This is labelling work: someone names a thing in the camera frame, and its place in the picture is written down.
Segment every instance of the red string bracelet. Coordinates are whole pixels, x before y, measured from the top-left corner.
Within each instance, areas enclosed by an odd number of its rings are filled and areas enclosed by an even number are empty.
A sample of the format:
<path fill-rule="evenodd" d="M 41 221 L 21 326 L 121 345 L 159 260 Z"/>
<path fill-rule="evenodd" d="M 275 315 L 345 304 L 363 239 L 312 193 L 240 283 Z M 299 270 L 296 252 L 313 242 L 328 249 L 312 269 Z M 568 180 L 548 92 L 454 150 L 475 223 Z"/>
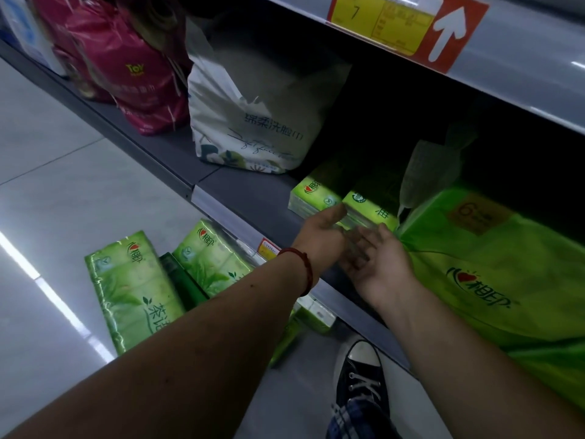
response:
<path fill-rule="evenodd" d="M 295 253 L 303 260 L 305 268 L 307 269 L 307 288 L 305 289 L 305 292 L 301 294 L 301 297 L 309 294 L 309 291 L 311 291 L 311 288 L 313 288 L 313 267 L 311 266 L 311 261 L 309 260 L 307 253 L 300 252 L 296 248 L 284 248 L 280 250 L 280 253 L 278 253 L 277 256 L 280 256 L 282 253 L 286 252 Z"/>

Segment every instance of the heart logo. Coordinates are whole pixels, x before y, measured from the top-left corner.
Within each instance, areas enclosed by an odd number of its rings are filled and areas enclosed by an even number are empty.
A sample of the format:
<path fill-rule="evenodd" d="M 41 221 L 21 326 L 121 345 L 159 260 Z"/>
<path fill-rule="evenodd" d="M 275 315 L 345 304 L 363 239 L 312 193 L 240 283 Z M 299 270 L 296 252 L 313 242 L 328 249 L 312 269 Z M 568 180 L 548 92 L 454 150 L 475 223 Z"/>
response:
<path fill-rule="evenodd" d="M 467 274 L 467 273 L 458 273 L 457 274 L 457 280 L 459 280 L 460 282 L 471 282 L 472 280 L 476 280 L 477 276 L 474 276 L 473 274 Z"/>

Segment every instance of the left hand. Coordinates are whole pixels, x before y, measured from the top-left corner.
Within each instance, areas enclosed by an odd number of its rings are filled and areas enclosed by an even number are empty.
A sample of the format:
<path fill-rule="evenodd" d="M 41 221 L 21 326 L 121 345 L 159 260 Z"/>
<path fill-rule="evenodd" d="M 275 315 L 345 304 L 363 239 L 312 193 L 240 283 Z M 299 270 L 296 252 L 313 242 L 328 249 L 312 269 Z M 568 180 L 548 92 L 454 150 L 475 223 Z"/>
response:
<path fill-rule="evenodd" d="M 292 247 L 307 253 L 311 261 L 313 286 L 319 281 L 321 273 L 337 262 L 345 250 L 343 229 L 333 226 L 346 214 L 342 203 L 318 212 L 305 220 L 293 242 Z"/>

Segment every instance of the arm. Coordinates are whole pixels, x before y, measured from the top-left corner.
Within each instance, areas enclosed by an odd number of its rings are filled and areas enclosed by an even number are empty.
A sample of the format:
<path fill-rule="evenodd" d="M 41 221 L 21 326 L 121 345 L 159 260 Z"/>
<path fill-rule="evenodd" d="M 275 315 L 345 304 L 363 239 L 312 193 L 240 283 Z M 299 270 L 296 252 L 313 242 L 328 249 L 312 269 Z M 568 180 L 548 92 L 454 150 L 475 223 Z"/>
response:
<path fill-rule="evenodd" d="M 346 255 L 357 291 L 396 335 L 456 439 L 582 438 L 581 414 L 482 339 L 413 275 L 384 226 L 360 228 L 369 260 Z"/>
<path fill-rule="evenodd" d="M 293 246 L 315 283 L 345 247 L 343 206 L 308 219 Z M 294 253 L 258 267 L 73 387 L 7 436 L 232 437 L 268 365 L 307 271 Z"/>

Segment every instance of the plaid pants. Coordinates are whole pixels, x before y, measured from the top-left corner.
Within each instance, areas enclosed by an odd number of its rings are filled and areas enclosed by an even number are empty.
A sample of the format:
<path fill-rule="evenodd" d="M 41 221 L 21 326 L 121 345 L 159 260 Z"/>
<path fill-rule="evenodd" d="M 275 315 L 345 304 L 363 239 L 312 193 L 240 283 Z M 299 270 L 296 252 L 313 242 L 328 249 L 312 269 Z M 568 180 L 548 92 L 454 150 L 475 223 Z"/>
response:
<path fill-rule="evenodd" d="M 327 439 L 400 439 L 390 419 L 369 398 L 335 407 Z"/>

